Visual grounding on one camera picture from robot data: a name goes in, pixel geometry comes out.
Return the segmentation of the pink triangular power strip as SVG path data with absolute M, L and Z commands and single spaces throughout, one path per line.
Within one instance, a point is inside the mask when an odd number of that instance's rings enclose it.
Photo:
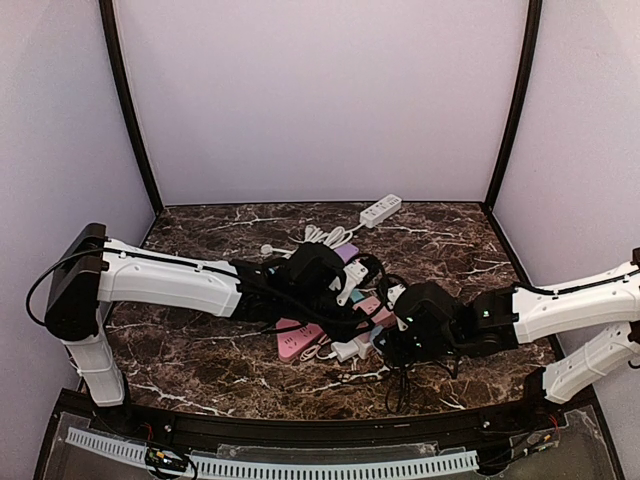
M 276 335 L 278 357 L 285 363 L 292 362 L 324 334 L 315 324 L 302 327 L 297 321 L 289 319 L 279 320 L 276 329 L 281 330 L 281 333 Z

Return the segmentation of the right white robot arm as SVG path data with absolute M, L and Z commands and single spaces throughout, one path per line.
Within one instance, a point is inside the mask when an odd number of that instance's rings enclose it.
M 396 368 L 444 356 L 486 357 L 603 326 L 581 348 L 527 377 L 529 396 L 564 404 L 639 354 L 639 253 L 591 277 L 544 287 L 514 284 L 468 304 L 433 282 L 415 284 L 396 296 L 393 312 L 396 327 L 377 335 L 374 345 Z

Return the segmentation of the pink white cube adapter cluster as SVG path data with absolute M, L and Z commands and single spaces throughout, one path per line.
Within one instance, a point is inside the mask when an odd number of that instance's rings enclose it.
M 354 310 L 371 317 L 375 326 L 390 328 L 396 325 L 396 317 L 386 307 L 380 308 L 380 301 L 373 297 L 367 297 L 354 305 Z

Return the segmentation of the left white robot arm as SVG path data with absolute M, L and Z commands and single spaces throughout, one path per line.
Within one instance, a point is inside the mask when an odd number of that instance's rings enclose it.
M 104 332 L 101 304 L 164 305 L 269 327 L 285 318 L 346 342 L 373 326 L 351 299 L 369 274 L 319 243 L 262 263 L 206 261 L 136 248 L 90 223 L 42 274 L 51 281 L 46 310 L 31 319 L 66 346 L 97 407 L 121 407 L 128 385 Z

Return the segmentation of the purple power strip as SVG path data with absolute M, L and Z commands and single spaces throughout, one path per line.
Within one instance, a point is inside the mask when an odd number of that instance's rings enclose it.
M 349 262 L 353 257 L 359 253 L 359 249 L 351 244 L 346 243 L 335 249 L 335 253 L 345 262 Z

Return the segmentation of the white power strip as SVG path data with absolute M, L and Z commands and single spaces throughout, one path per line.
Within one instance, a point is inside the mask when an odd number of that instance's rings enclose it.
M 359 222 L 366 228 L 374 228 L 402 207 L 402 199 L 388 194 L 360 212 Z

